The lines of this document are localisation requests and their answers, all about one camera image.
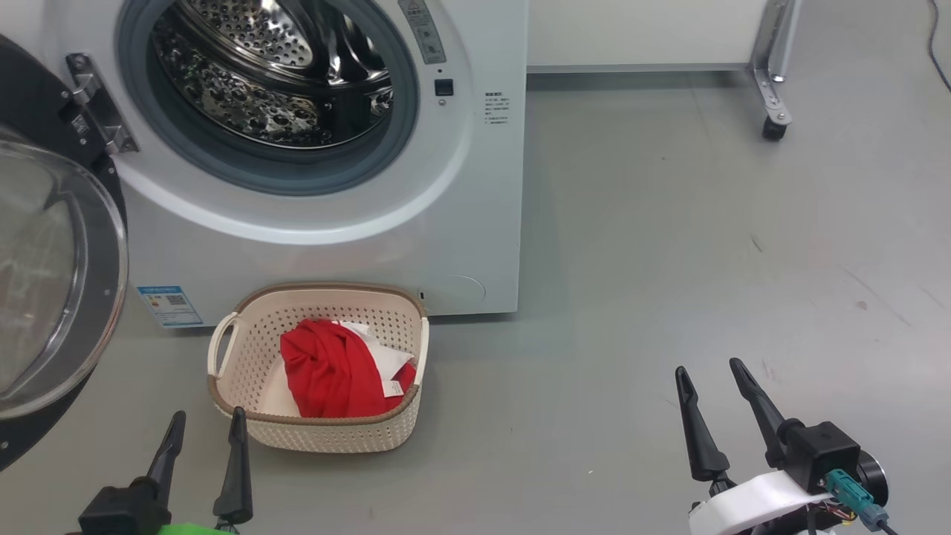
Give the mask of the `white cabinet panel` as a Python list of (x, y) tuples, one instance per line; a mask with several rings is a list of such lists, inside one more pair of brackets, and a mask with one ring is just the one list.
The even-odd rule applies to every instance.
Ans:
[(741, 71), (767, 0), (530, 0), (530, 74)]

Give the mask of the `blue energy label sticker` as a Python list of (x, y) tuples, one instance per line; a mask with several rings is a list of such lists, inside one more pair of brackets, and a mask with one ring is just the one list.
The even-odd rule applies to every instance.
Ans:
[(204, 326), (181, 287), (137, 287), (140, 298), (152, 316), (164, 328), (197, 328)]

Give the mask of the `silver metal cabinet leg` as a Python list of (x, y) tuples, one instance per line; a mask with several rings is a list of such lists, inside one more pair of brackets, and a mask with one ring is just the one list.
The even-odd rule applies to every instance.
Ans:
[(791, 124), (791, 115), (776, 85), (788, 75), (789, 59), (802, 0), (765, 0), (747, 70), (761, 96), (767, 117)]

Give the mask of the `black round glass washer door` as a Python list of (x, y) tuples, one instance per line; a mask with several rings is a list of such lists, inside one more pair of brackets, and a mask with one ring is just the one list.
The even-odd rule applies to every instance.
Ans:
[(0, 472), (74, 403), (128, 284), (119, 177), (86, 104), (0, 34)]

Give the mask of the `red garment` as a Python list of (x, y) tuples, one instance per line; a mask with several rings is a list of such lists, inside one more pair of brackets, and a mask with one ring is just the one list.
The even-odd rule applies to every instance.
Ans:
[(370, 418), (400, 406), (417, 378), (413, 355), (370, 325), (304, 319), (281, 335), (290, 394), (303, 418)]

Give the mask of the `cream perforated laundry basket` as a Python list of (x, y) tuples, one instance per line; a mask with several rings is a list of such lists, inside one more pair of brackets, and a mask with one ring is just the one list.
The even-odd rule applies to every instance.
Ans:
[[(370, 418), (302, 418), (288, 390), (279, 338), (304, 319), (367, 325), (387, 348), (410, 355), (415, 380), (403, 400)], [(386, 453), (417, 423), (430, 343), (421, 299), (400, 288), (364, 283), (289, 283), (259, 289), (223, 318), (207, 349), (207, 382), (217, 409), (247, 413), (249, 435), (298, 453)]]

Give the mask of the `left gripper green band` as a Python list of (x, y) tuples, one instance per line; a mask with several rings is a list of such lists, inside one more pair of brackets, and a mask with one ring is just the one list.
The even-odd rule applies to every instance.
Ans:
[[(169, 504), (175, 462), (184, 444), (186, 413), (176, 411), (164, 433), (146, 477), (154, 483), (155, 500), (161, 507)], [(217, 528), (197, 524), (164, 525), (156, 535), (238, 535), (235, 526), (253, 518), (253, 491), (250, 471), (249, 434), (244, 407), (233, 410), (229, 427), (230, 447), (221, 493), (213, 505)]]

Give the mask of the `right gripper black motor cylinder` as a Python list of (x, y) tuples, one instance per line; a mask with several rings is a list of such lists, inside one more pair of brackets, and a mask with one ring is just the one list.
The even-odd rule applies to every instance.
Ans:
[(874, 504), (884, 508), (889, 502), (889, 482), (882, 465), (871, 454), (861, 450), (856, 471), (860, 485), (872, 496)]

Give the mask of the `white front-load washing machine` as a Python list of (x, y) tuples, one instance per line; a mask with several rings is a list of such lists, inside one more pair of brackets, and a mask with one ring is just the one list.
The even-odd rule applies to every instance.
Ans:
[(493, 314), (519, 307), (529, 6), (0, 0), (0, 34), (104, 134), (147, 311), (137, 287), (211, 326), (329, 281)]

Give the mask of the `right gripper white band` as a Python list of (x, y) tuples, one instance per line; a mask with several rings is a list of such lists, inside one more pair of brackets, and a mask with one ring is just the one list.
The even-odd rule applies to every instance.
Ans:
[[(741, 396), (750, 404), (758, 424), (765, 443), (767, 465), (774, 470), (781, 470), (785, 461), (785, 446), (778, 431), (785, 418), (741, 359), (733, 357), (728, 365)], [(726, 483), (730, 463), (726, 455), (718, 450), (704, 422), (698, 406), (698, 393), (685, 366), (676, 368), (675, 386), (693, 480)], [(737, 535), (748, 528), (831, 497), (829, 493), (808, 493), (785, 471), (768, 472), (700, 502), (689, 512), (689, 532), (690, 535)]]

